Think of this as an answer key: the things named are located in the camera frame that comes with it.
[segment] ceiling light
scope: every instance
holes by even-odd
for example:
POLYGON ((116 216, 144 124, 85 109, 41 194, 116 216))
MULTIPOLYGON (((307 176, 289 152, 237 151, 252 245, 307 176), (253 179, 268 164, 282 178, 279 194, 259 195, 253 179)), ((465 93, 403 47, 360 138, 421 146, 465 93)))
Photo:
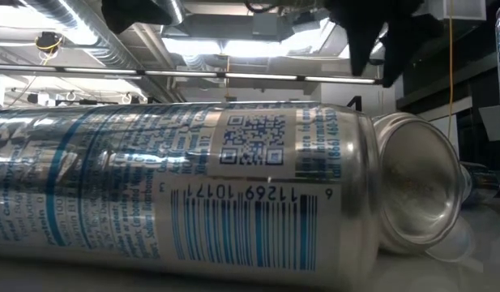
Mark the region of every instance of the ceiling light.
POLYGON ((0 65, 0 70, 9 70, 9 71, 48 71, 53 72, 56 71, 53 67, 43 67, 43 66, 21 66, 21 65, 0 65))
POLYGON ((220 54, 220 47, 216 41, 176 40, 171 38, 162 38, 162 41, 170 53, 189 56, 220 54))
POLYGON ((194 71, 145 71, 145 74, 176 77, 217 77, 216 73, 194 71))
POLYGON ((306 81, 344 83, 344 84, 374 84, 376 82, 376 80, 374 79, 345 78, 345 77, 317 77, 317 76, 311 76, 311 77, 307 76, 306 81))
POLYGON ((125 70, 125 69, 102 69, 102 68, 65 68, 67 72, 71 73, 103 73, 103 74, 119 74, 119 75, 129 75, 136 74, 136 70, 125 70))
POLYGON ((230 57, 266 58, 285 56, 288 49, 278 42, 265 41, 229 41, 223 54, 230 57))
POLYGON ((272 75, 272 74, 246 74, 246 73, 226 73, 228 78, 243 78, 243 79, 271 79, 271 80, 296 80, 293 75, 272 75))

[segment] ceiling duct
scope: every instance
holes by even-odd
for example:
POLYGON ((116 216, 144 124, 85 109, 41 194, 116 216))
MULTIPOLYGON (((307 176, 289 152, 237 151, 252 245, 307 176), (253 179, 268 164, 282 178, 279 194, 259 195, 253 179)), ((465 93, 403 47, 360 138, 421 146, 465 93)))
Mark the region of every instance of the ceiling duct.
POLYGON ((177 25, 185 19, 181 0, 102 0, 101 10, 114 33, 134 23, 177 25))
MULTIPOLYGON (((25 6, 59 22, 66 28, 65 36, 78 45, 96 45, 100 49, 86 52, 108 68, 143 69, 129 50, 107 28, 102 19, 84 0, 20 0, 25 6)), ((144 92, 154 97, 174 98, 147 76, 130 80, 144 92)))
MULTIPOLYGON (((219 68, 212 67, 204 62, 204 58, 202 55, 193 55, 193 56, 182 56, 183 61, 185 61, 186 66, 191 70, 191 71, 208 71, 208 72, 213 72, 213 71, 218 71, 219 68)), ((212 83, 216 84, 224 84, 224 79, 223 78, 205 78, 205 80, 208 80, 212 83)))

